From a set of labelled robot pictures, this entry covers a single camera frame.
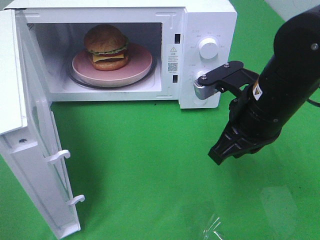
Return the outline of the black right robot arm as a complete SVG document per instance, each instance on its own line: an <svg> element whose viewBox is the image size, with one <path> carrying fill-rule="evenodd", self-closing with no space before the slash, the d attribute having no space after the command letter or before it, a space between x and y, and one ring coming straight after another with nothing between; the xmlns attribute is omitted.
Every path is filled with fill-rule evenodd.
<svg viewBox="0 0 320 240"><path fill-rule="evenodd" d="M229 120L209 156L254 154L274 142L282 127L320 85L320 8L285 22L273 41L274 54L253 83L235 94Z"/></svg>

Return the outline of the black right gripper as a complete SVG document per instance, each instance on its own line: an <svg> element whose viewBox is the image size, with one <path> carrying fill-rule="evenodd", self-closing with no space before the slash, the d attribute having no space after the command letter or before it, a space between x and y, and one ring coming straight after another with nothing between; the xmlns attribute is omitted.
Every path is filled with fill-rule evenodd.
<svg viewBox="0 0 320 240"><path fill-rule="evenodd" d="M280 135L279 122L274 122L274 118L257 105L252 86L246 86L240 97L230 102L229 110L230 122L208 152L217 165L231 156L238 159L260 151L263 147L253 146L252 139L273 142Z"/></svg>

